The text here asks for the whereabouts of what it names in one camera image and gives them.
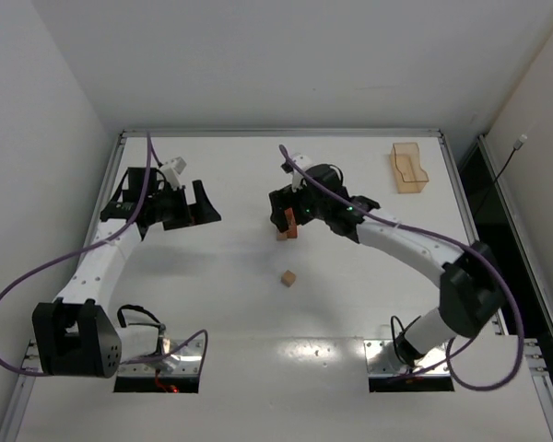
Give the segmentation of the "small dark wood cube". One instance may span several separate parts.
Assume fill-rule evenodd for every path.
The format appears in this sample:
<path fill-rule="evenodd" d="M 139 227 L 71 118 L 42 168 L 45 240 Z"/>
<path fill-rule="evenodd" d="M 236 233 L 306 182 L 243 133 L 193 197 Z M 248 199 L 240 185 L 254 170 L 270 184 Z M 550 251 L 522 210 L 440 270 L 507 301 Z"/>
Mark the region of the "small dark wood cube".
<path fill-rule="evenodd" d="M 294 212 L 291 208 L 288 208 L 285 210 L 285 217 L 286 217 L 286 221 L 287 221 L 287 224 L 289 225 L 291 222 L 295 222 L 296 223 L 296 219 L 295 219 L 295 216 L 294 216 Z"/>

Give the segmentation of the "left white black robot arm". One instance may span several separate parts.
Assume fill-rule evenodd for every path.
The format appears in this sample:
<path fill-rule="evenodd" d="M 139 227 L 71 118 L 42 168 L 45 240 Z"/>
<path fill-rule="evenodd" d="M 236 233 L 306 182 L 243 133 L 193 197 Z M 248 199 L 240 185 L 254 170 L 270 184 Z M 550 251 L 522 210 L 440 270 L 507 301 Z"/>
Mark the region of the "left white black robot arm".
<path fill-rule="evenodd" d="M 108 315 L 117 283 L 132 252 L 150 227 L 174 230 L 218 222 L 204 184 L 193 183 L 194 202 L 169 170 L 129 168 L 100 211 L 93 243 L 66 286 L 32 313 L 43 373 L 110 378 L 122 365 L 162 365 L 180 350 L 170 345 L 163 323 L 114 325 Z"/>

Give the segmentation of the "small light cube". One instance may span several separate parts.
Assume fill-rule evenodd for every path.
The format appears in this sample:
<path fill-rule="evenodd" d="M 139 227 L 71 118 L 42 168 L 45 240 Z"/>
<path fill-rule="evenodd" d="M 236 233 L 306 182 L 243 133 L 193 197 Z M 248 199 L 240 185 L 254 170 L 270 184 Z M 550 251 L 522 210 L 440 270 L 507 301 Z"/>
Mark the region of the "small light cube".
<path fill-rule="evenodd" d="M 281 274 L 280 281 L 286 287 L 291 287 L 295 284 L 297 275 L 291 271 L 285 271 Z"/>

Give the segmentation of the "transparent orange plastic tray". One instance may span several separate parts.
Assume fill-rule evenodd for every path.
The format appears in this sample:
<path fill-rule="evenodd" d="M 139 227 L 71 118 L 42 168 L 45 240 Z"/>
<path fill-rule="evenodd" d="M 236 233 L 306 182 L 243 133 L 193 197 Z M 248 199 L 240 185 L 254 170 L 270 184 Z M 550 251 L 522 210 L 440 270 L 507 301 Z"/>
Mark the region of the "transparent orange plastic tray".
<path fill-rule="evenodd" d="M 429 183 L 429 175 L 420 163 L 420 149 L 417 143 L 393 143 L 390 161 L 399 193 L 421 193 Z"/>

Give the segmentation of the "long dark wood block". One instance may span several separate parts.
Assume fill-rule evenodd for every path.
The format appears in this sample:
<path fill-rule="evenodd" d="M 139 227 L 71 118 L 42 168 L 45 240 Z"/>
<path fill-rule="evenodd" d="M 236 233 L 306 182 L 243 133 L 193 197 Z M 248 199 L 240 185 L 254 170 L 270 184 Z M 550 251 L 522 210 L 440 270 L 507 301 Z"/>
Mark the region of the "long dark wood block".
<path fill-rule="evenodd" d="M 296 239 L 299 236 L 298 226 L 295 222 L 291 222 L 288 225 L 287 237 L 288 239 Z"/>

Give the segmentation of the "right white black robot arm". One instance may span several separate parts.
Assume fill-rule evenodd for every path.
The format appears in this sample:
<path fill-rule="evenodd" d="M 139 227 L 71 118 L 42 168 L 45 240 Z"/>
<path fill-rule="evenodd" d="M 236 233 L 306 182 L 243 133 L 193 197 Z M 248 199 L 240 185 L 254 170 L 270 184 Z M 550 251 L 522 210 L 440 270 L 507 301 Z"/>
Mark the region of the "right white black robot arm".
<path fill-rule="evenodd" d="M 281 168 L 291 183 L 270 192 L 270 220 L 288 227 L 286 211 L 303 226 L 324 222 L 343 238 L 382 251 L 424 275 L 440 290 L 439 304 L 414 319 L 385 346 L 379 360 L 388 371 L 412 369 L 433 348 L 455 337 L 475 338 L 505 302 L 489 271 L 473 256 L 435 238 L 400 228 L 380 205 L 351 196 L 332 165 Z"/>

